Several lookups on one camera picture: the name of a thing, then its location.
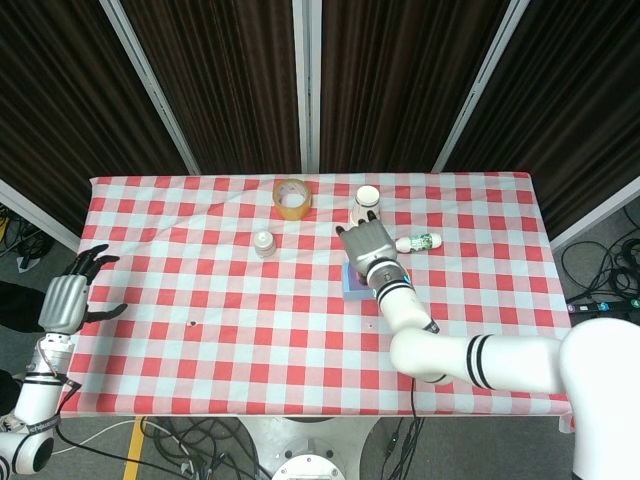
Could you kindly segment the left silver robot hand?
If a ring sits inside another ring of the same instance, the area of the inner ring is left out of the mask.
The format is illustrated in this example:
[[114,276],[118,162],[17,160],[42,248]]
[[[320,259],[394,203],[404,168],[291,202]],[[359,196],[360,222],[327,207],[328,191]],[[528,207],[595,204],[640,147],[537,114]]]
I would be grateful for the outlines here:
[[127,309],[126,303],[108,311],[91,312],[88,307],[89,290],[101,268],[120,259],[103,255],[108,247],[100,244],[79,253],[63,273],[50,282],[38,320],[45,332],[72,335],[85,324],[115,319]]

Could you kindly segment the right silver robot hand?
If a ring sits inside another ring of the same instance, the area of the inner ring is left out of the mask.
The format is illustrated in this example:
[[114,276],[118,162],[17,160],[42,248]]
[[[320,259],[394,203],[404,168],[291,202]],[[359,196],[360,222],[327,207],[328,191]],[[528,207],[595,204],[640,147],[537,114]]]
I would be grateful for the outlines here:
[[366,276],[377,263],[397,260],[395,241],[373,210],[368,210],[366,219],[361,219],[349,230],[338,225],[335,231],[349,263],[363,276]]

